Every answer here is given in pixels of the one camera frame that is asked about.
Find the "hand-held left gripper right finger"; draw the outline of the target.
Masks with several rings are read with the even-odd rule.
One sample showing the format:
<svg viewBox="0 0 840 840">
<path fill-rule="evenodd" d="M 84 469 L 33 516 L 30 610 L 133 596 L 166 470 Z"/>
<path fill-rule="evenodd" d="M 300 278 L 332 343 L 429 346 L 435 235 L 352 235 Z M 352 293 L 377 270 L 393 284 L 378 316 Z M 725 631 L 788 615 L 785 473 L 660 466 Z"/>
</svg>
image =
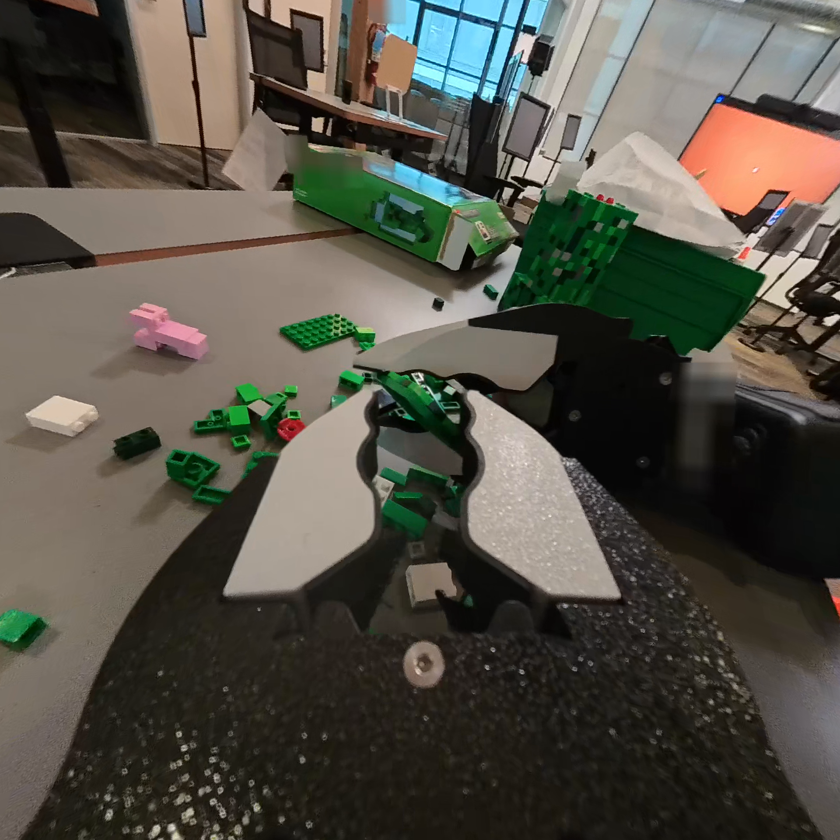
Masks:
<svg viewBox="0 0 840 840">
<path fill-rule="evenodd" d="M 477 457 L 462 504 L 466 545 L 536 603 L 618 603 L 622 594 L 560 453 L 477 391 L 465 394 Z"/>
</svg>

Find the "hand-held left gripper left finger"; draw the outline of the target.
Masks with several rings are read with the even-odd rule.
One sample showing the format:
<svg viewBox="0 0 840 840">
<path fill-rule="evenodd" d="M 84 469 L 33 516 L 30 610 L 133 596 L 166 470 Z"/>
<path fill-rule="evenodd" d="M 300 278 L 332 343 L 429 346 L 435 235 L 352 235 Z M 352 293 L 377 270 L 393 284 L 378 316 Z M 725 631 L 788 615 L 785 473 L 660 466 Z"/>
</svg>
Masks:
<svg viewBox="0 0 840 840">
<path fill-rule="evenodd" d="M 378 392 L 358 392 L 285 445 L 224 598 L 300 599 L 373 545 L 382 521 L 378 409 Z"/>
</svg>

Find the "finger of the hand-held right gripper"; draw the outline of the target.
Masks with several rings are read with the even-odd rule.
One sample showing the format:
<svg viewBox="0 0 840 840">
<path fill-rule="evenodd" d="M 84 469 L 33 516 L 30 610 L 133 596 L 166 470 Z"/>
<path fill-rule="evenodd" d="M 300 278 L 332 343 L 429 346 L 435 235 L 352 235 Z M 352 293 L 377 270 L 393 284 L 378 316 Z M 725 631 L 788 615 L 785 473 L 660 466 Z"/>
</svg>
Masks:
<svg viewBox="0 0 840 840">
<path fill-rule="evenodd" d="M 476 376 L 508 392 L 525 392 L 549 370 L 558 337 L 540 332 L 476 326 L 441 326 L 405 333 L 353 358 L 353 367 L 439 379 Z"/>
<path fill-rule="evenodd" d="M 384 467 L 406 474 L 418 466 L 441 475 L 460 475 L 463 459 L 430 433 L 408 433 L 395 427 L 382 427 L 376 439 L 377 470 Z"/>
</svg>

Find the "small green brick assembly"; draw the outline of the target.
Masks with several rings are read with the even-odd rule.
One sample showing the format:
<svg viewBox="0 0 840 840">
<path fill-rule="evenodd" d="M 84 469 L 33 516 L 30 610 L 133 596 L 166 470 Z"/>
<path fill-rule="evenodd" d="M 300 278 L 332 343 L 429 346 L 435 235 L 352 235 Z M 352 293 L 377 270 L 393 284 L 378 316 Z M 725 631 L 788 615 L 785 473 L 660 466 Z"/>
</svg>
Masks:
<svg viewBox="0 0 840 840">
<path fill-rule="evenodd" d="M 376 379 L 420 427 L 447 445 L 461 437 L 459 425 L 446 414 L 442 404 L 411 376 L 391 371 L 379 372 Z"/>
</svg>

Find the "pile of green bricks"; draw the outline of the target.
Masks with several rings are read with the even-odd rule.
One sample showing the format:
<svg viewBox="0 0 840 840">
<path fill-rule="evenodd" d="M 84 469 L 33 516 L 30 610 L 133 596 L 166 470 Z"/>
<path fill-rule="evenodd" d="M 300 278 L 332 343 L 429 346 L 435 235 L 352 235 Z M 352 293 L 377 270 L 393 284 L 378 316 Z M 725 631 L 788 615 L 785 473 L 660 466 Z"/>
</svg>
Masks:
<svg viewBox="0 0 840 840">
<path fill-rule="evenodd" d="M 389 395 L 382 385 L 379 384 L 376 379 L 376 374 L 377 372 L 375 371 L 359 370 L 354 367 L 351 367 L 347 371 L 343 371 L 339 377 L 339 388 L 342 390 L 342 393 L 335 398 L 330 409 L 338 407 L 358 392 L 378 392 L 379 409 L 376 422 L 379 430 L 384 425 L 385 420 L 390 419 L 390 413 L 393 411 L 394 407 L 398 407 L 400 409 L 398 417 L 396 418 L 398 421 L 408 420 L 411 430 L 426 433 L 420 427 L 419 423 L 414 421 L 406 411 L 399 407 L 395 399 Z M 460 446 L 465 441 L 465 437 L 463 424 L 460 421 L 460 415 L 463 409 L 456 396 L 455 388 L 448 382 L 429 373 L 414 372 L 404 375 L 411 376 L 418 384 L 423 385 L 425 390 L 427 390 L 442 404 L 448 417 L 459 425 L 461 431 L 460 440 L 456 444 L 445 444 L 442 442 L 454 451 L 459 451 Z M 249 445 L 250 428 L 254 423 L 257 423 L 261 427 L 262 434 L 265 436 L 267 441 L 279 443 L 282 445 L 282 448 L 284 448 L 287 443 L 278 438 L 277 424 L 284 417 L 296 417 L 300 419 L 299 415 L 293 414 L 291 410 L 287 409 L 287 403 L 289 399 L 291 399 L 293 393 L 294 390 L 287 389 L 284 392 L 279 392 L 274 395 L 262 395 L 252 384 L 242 385 L 237 389 L 238 401 L 234 405 L 227 406 L 224 409 L 215 409 L 210 412 L 207 418 L 195 423 L 194 432 L 196 434 L 211 434 L 215 432 L 229 434 L 232 438 L 234 448 L 236 450 L 241 450 L 247 448 Z M 278 459 L 280 452 L 268 452 L 264 453 L 264 456 L 267 459 Z M 381 497 L 382 508 L 383 506 L 386 506 L 386 502 L 385 497 L 379 490 L 379 480 L 380 478 L 376 474 L 374 477 L 374 488 L 378 491 Z M 378 538 L 379 536 L 374 540 L 372 546 L 375 545 Z M 323 581 L 326 581 L 328 578 L 336 574 L 337 571 L 338 570 Z M 310 589 L 306 590 L 302 598 L 290 598 L 283 600 L 302 600 L 307 597 L 307 593 Z"/>
</svg>

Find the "grey desk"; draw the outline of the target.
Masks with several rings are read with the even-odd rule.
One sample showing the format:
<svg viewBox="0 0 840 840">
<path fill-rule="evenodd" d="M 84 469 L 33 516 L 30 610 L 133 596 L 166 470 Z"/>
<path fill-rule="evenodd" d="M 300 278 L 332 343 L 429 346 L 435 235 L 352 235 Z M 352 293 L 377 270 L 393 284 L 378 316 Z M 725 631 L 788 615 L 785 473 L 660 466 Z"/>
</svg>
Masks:
<svg viewBox="0 0 840 840">
<path fill-rule="evenodd" d="M 304 599 L 224 598 L 282 445 L 195 423 L 252 384 L 310 425 L 356 346 L 302 352 L 284 322 L 456 326 L 515 262 L 464 280 L 352 235 L 2 280 L 2 609 L 49 625 L 2 648 L 2 838 L 838 838 L 838 700 L 809 738 L 816 678 L 754 669 L 571 458 L 618 603 L 536 603 L 466 545 L 463 503 L 429 530 L 476 607 L 435 626 L 369 630 L 406 553 L 384 516 Z M 136 346 L 144 303 L 204 357 Z M 99 419 L 31 427 L 55 395 Z M 117 458 L 143 427 L 161 447 Z M 221 468 L 189 489 L 174 448 Z"/>
</svg>

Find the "white brick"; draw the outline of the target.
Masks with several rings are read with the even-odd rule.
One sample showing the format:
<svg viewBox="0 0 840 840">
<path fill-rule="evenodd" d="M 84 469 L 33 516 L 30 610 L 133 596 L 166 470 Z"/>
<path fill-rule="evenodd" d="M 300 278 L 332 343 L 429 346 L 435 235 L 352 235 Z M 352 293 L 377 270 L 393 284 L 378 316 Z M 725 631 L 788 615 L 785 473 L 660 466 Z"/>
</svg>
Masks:
<svg viewBox="0 0 840 840">
<path fill-rule="evenodd" d="M 438 603 L 437 593 L 455 599 L 459 594 L 454 574 L 446 562 L 415 563 L 406 568 L 406 590 L 414 611 L 425 610 Z"/>
<path fill-rule="evenodd" d="M 91 404 L 53 395 L 24 415 L 31 427 L 75 437 L 99 419 L 98 409 Z"/>
</svg>

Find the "large green brick box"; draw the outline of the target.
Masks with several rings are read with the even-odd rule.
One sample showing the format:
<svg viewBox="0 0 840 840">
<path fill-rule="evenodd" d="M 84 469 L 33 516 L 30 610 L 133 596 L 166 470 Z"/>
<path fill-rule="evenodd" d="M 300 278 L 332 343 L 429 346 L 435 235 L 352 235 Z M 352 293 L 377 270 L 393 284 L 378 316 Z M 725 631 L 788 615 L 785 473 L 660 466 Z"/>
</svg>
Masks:
<svg viewBox="0 0 840 840">
<path fill-rule="evenodd" d="M 544 196 L 499 311 L 568 303 L 630 319 L 632 337 L 666 336 L 679 354 L 711 351 L 742 319 L 765 275 L 636 225 L 613 199 Z"/>
</svg>

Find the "green hollow brick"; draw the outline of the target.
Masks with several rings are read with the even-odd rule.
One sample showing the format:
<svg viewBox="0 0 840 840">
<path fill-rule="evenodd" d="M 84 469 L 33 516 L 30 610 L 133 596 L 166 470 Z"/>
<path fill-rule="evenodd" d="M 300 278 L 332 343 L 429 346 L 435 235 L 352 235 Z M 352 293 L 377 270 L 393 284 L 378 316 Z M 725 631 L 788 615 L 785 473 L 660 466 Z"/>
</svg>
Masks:
<svg viewBox="0 0 840 840">
<path fill-rule="evenodd" d="M 165 461 L 168 478 L 192 490 L 209 484 L 220 469 L 216 460 L 193 450 L 174 448 Z"/>
</svg>

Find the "green studded plate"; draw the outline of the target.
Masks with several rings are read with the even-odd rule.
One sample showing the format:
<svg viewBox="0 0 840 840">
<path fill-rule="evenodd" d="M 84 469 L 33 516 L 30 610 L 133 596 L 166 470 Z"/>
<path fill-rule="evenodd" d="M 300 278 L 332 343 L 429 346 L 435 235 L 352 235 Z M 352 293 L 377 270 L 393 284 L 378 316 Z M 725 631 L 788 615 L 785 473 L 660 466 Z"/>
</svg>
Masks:
<svg viewBox="0 0 840 840">
<path fill-rule="evenodd" d="M 285 325 L 278 332 L 299 349 L 310 351 L 352 338 L 355 330 L 354 322 L 338 313 L 331 313 Z"/>
</svg>

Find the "green cardboard box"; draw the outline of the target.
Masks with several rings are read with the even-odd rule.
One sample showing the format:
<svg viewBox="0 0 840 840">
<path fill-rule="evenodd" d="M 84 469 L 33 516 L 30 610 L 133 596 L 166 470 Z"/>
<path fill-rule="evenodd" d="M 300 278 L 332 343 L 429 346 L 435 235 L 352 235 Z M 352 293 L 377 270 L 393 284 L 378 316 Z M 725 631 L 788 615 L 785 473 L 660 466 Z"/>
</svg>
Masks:
<svg viewBox="0 0 840 840">
<path fill-rule="evenodd" d="M 493 199 L 367 151 L 309 144 L 293 197 L 453 271 L 489 264 L 518 236 Z"/>
</svg>

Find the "dark green studded brick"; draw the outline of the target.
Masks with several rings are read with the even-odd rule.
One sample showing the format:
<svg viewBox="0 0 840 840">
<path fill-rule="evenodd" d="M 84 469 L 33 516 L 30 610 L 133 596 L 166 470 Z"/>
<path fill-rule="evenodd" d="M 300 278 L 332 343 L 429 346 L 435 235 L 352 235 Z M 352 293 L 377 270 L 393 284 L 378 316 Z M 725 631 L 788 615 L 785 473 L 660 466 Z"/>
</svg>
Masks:
<svg viewBox="0 0 840 840">
<path fill-rule="evenodd" d="M 135 432 L 113 440 L 112 452 L 120 460 L 128 460 L 161 447 L 161 438 L 152 427 L 143 427 Z"/>
</svg>

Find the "black office chair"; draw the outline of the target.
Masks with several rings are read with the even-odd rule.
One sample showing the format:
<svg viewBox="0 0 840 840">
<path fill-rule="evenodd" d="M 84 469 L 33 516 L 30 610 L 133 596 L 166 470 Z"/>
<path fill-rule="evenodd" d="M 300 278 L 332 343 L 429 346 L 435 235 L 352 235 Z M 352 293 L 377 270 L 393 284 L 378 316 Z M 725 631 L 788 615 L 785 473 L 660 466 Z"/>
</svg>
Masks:
<svg viewBox="0 0 840 840">
<path fill-rule="evenodd" d="M 785 293 L 789 309 L 800 313 L 800 317 L 791 325 L 786 350 L 783 353 L 801 351 L 808 353 L 812 361 L 826 359 L 823 347 L 839 331 L 839 278 L 838 272 L 813 272 L 796 283 Z M 800 331 L 807 320 L 814 321 L 822 330 L 819 336 L 808 340 Z"/>
</svg>

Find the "white crumpled paper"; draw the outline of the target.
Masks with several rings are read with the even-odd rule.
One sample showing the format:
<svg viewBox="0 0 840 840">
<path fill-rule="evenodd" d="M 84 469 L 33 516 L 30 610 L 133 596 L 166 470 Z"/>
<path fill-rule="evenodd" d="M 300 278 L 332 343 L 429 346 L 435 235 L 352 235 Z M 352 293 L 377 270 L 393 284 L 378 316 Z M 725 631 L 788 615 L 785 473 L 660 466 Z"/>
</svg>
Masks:
<svg viewBox="0 0 840 840">
<path fill-rule="evenodd" d="M 716 256 L 733 258 L 745 246 L 696 178 L 644 133 L 627 135 L 598 157 L 576 189 L 624 205 L 637 215 L 637 227 Z"/>
</svg>

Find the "pink brick pig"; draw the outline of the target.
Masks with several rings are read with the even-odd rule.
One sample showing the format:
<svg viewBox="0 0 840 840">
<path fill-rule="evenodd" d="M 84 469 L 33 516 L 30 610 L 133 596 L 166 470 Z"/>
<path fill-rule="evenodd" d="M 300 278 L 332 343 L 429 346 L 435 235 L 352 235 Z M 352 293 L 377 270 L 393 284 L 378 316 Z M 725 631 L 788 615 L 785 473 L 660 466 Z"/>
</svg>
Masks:
<svg viewBox="0 0 840 840">
<path fill-rule="evenodd" d="M 205 334 L 171 320 L 168 310 L 163 307 L 144 303 L 131 310 L 129 318 L 138 327 L 133 342 L 142 349 L 168 349 L 194 361 L 202 359 L 208 350 Z"/>
</svg>

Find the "dark screen on stand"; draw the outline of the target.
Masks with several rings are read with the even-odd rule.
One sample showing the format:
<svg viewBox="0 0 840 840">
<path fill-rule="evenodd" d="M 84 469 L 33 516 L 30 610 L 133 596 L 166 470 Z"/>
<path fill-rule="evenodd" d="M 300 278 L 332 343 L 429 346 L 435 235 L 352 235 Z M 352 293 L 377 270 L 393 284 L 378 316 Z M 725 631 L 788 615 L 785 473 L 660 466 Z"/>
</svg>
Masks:
<svg viewBox="0 0 840 840">
<path fill-rule="evenodd" d="M 530 161 L 551 115 L 552 107 L 547 102 L 520 93 L 501 145 L 502 152 L 521 161 Z"/>
</svg>

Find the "wooden edged table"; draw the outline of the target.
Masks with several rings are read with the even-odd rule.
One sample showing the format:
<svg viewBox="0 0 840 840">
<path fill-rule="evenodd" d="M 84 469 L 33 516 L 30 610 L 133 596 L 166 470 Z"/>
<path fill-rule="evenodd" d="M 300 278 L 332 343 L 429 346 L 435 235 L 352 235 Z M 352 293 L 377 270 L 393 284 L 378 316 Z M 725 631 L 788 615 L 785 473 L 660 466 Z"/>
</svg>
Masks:
<svg viewBox="0 0 840 840">
<path fill-rule="evenodd" d="M 299 89 L 276 79 L 250 72 L 255 84 L 257 104 L 262 105 L 266 91 L 273 91 L 283 100 L 282 108 L 298 116 L 298 130 L 314 142 L 314 119 L 325 119 L 332 125 L 333 135 L 353 144 L 373 145 L 387 149 L 399 160 L 407 151 L 427 153 L 435 143 L 445 144 L 448 136 L 422 124 L 369 108 L 362 103 L 344 102 L 322 91 Z"/>
</svg>

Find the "large orange screen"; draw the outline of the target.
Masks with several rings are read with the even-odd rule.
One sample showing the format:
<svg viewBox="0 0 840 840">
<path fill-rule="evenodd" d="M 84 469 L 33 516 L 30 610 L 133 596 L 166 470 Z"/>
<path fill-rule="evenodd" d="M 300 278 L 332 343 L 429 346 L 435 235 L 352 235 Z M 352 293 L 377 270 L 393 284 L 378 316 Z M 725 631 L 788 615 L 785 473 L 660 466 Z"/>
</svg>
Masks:
<svg viewBox="0 0 840 840">
<path fill-rule="evenodd" d="M 839 183 L 838 116 L 761 96 L 719 94 L 679 154 L 712 201 L 738 216 L 769 193 L 822 204 Z"/>
</svg>

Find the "white hanging cloth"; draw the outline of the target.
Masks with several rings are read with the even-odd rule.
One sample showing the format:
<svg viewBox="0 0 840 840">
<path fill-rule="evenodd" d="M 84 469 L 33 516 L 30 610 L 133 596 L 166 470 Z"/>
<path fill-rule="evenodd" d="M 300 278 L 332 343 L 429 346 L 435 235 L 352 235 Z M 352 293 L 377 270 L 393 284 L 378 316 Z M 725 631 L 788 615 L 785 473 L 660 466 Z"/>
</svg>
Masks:
<svg viewBox="0 0 840 840">
<path fill-rule="evenodd" d="M 287 172 L 287 134 L 262 109 L 251 115 L 222 175 L 246 192 L 275 191 Z"/>
</svg>

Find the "wooden post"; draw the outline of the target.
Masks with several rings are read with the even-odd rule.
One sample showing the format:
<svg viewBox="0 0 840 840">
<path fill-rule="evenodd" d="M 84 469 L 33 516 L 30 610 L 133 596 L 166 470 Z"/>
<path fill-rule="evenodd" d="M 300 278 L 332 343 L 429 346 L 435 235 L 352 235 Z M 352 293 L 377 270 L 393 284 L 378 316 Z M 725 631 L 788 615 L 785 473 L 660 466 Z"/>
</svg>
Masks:
<svg viewBox="0 0 840 840">
<path fill-rule="evenodd" d="M 351 100 L 372 105 L 375 84 L 368 79 L 375 30 L 384 30 L 388 21 L 386 1 L 353 1 L 344 79 L 351 88 Z"/>
</svg>

